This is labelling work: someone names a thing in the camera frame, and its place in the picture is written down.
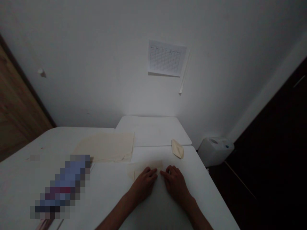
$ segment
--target finger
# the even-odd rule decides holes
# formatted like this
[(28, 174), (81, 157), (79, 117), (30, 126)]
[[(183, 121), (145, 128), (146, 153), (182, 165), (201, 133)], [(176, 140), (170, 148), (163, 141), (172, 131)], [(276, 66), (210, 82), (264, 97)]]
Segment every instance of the finger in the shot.
[(171, 165), (169, 165), (169, 166), (166, 168), (166, 170), (165, 170), (165, 171), (166, 171), (167, 173), (169, 173), (169, 171), (170, 171), (170, 168), (171, 168), (171, 167), (172, 167), (172, 166), (171, 166)]
[(157, 174), (152, 175), (152, 177), (150, 177), (150, 183), (154, 183), (156, 181), (156, 179), (158, 178)]
[(148, 173), (146, 173), (146, 175), (148, 175), (149, 177), (151, 177), (152, 175), (154, 175), (156, 173), (157, 169), (152, 169), (150, 170)]
[(149, 171), (150, 171), (150, 168), (147, 166), (147, 167), (143, 170), (143, 172), (142, 172), (141, 174), (148, 173)]
[(176, 173), (179, 173), (178, 168), (176, 168), (176, 166), (173, 165), (173, 169), (175, 170)]
[(165, 182), (166, 190), (167, 190), (167, 191), (170, 191), (170, 183), (169, 183), (169, 181), (166, 179), (166, 177), (164, 177), (164, 182)]
[(161, 175), (164, 176), (164, 178), (166, 178), (167, 180), (171, 180), (172, 179), (172, 175), (168, 174), (167, 172), (164, 171), (160, 171)]
[(176, 174), (176, 171), (175, 171), (175, 169), (174, 169), (173, 166), (171, 166), (171, 167), (169, 168), (169, 170), (170, 170), (170, 174), (171, 174), (171, 175), (175, 175), (175, 174)]
[(177, 168), (177, 171), (178, 171), (178, 174), (181, 174), (181, 175), (182, 175), (182, 173), (181, 173), (181, 171), (180, 171), (180, 169), (179, 169), (179, 168)]

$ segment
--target folded paper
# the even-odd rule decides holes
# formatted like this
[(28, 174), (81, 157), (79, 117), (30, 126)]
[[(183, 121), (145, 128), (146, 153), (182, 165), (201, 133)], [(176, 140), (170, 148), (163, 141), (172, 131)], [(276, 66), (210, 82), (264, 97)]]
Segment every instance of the folded paper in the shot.
[(157, 173), (160, 173), (160, 171), (163, 169), (162, 161), (143, 161), (143, 162), (137, 162), (133, 164), (127, 165), (127, 173), (128, 176), (135, 181), (137, 177), (144, 171), (146, 167), (150, 167), (150, 169), (157, 169)]
[(180, 159), (183, 159), (183, 157), (185, 156), (185, 151), (184, 151), (182, 145), (179, 144), (174, 139), (172, 140), (172, 153), (175, 156), (179, 157)]

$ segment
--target white container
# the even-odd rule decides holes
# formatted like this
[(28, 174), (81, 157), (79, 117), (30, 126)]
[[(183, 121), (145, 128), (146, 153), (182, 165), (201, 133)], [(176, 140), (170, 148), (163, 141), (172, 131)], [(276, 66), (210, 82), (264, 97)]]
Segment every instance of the white container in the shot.
[(211, 137), (203, 139), (198, 155), (204, 166), (219, 165), (231, 154), (234, 145), (223, 137)]

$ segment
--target paper sheet on wall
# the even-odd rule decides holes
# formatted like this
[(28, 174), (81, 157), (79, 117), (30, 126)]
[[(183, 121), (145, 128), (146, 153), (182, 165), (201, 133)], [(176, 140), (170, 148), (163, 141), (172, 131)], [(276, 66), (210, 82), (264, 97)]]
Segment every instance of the paper sheet on wall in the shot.
[(148, 72), (181, 76), (186, 47), (149, 40)]
[(90, 154), (93, 162), (130, 162), (134, 133), (100, 133), (79, 142), (73, 154)]
[(160, 173), (160, 171), (163, 169), (162, 161), (144, 161), (144, 162), (138, 162), (129, 164), (127, 166), (127, 173), (128, 176), (133, 179), (133, 181), (136, 180), (136, 178), (143, 172), (143, 170), (146, 167), (150, 167), (150, 169), (157, 169), (157, 173)]

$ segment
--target white table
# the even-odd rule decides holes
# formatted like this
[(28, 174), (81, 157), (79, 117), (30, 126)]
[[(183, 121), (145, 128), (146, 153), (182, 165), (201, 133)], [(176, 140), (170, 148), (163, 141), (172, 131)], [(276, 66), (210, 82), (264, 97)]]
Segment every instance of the white table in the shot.
[[(83, 138), (100, 133), (114, 132), (105, 128), (59, 127), (47, 131), (33, 142), (0, 163), (0, 229), (34, 230), (39, 223), (30, 219), (30, 206), (50, 186), (60, 167)], [(163, 160), (180, 168), (191, 194), (200, 209), (217, 229), (239, 229), (210, 175), (192, 146), (184, 146), (185, 157), (180, 160), (171, 153), (170, 146), (137, 147), (131, 162)], [(30, 155), (39, 155), (40, 161), (30, 161)], [(125, 163), (97, 163), (85, 194), (76, 202), (71, 219), (60, 229), (94, 229), (113, 209), (121, 196), (130, 188)], [(55, 220), (50, 230), (57, 229), (61, 220)], [(191, 229), (183, 211), (166, 192), (161, 176), (152, 195), (138, 206), (122, 225), (122, 229)]]
[[(65, 160), (85, 137), (113, 133), (113, 128), (58, 127), (51, 129), (0, 163), (0, 229), (36, 229), (30, 206), (60, 173)], [(39, 155), (40, 161), (30, 161)], [(50, 230), (61, 220), (55, 220)]]
[(172, 139), (181, 145), (192, 144), (176, 117), (123, 116), (115, 128), (115, 132), (134, 132), (134, 147), (171, 146)]
[[(136, 147), (131, 163), (162, 160), (164, 169), (176, 165), (213, 229), (239, 229), (194, 147), (184, 146), (184, 150), (184, 159), (179, 159), (172, 154), (171, 146)], [(96, 163), (90, 186), (86, 186), (75, 212), (64, 220), (60, 230), (95, 229), (133, 183), (126, 169), (126, 163)], [(167, 193), (159, 175), (151, 196), (130, 214), (121, 229), (192, 229), (192, 226)]]

